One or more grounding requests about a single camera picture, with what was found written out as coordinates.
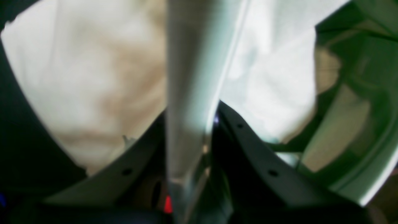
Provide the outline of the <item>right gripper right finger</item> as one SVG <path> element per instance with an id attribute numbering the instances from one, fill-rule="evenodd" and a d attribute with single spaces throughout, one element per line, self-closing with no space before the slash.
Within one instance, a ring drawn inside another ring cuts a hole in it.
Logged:
<path id="1" fill-rule="evenodd" d="M 242 215 L 337 215 L 358 206 L 296 172 L 267 147 L 246 121 L 220 101 L 213 157 L 225 173 Z"/>

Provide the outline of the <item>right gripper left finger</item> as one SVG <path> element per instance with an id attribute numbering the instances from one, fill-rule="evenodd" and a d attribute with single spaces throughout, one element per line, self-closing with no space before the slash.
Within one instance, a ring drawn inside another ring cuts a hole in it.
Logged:
<path id="1" fill-rule="evenodd" d="M 47 205 L 110 207 L 144 173 L 164 144 L 165 111 L 123 155 L 95 175 L 44 199 Z"/>

